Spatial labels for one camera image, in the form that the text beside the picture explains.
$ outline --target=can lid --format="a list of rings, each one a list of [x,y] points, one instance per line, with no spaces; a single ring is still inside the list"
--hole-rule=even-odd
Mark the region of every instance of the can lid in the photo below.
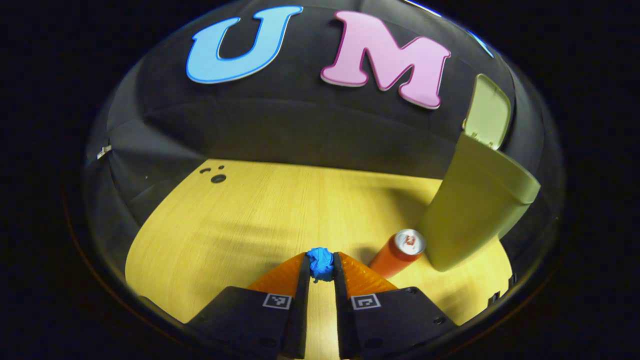
[[[413,229],[400,230],[396,234],[396,247],[407,255],[417,255],[426,246],[424,237]]]

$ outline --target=pink letter m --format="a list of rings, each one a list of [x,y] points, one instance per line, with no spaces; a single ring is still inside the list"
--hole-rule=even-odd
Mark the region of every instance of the pink letter m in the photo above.
[[[400,48],[382,20],[358,12],[340,11],[336,18],[344,23],[342,42],[331,66],[320,77],[327,83],[362,86],[369,77],[362,71],[365,52],[373,67],[378,88],[386,91],[410,68],[411,78],[400,85],[403,99],[427,109],[440,106],[440,80],[444,61],[451,52],[426,37],[417,37]]]

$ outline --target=light wood surface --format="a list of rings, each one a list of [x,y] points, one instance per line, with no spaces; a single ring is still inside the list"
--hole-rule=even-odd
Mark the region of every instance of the light wood surface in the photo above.
[[[211,171],[200,173],[203,168]],[[214,184],[211,177],[225,174]],[[414,227],[442,180],[334,168],[207,160],[151,214],[134,240],[129,286],[181,322],[224,287],[246,287],[313,247],[367,264],[391,234]],[[511,266],[489,241],[447,272],[426,256],[389,279],[419,287],[462,324],[508,288]],[[305,359],[338,359],[332,282],[310,284]]]

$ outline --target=orange can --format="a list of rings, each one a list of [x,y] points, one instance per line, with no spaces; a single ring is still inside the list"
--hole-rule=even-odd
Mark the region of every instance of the orange can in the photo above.
[[[388,279],[418,260],[425,245],[424,237],[416,230],[400,230],[382,246],[369,268]]]

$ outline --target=dark background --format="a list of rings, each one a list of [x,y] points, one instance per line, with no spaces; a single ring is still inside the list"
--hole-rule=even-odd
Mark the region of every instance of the dark background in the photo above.
[[[126,311],[73,245],[62,205],[84,139],[110,91],[153,45],[213,1],[11,3],[3,11],[6,117],[1,132],[3,264],[0,355],[10,359],[182,359],[177,344]],[[430,1],[511,58],[546,96],[561,134],[568,209],[564,258],[524,308],[456,358],[630,357],[637,257],[622,204],[638,101],[637,14],[614,2]]]

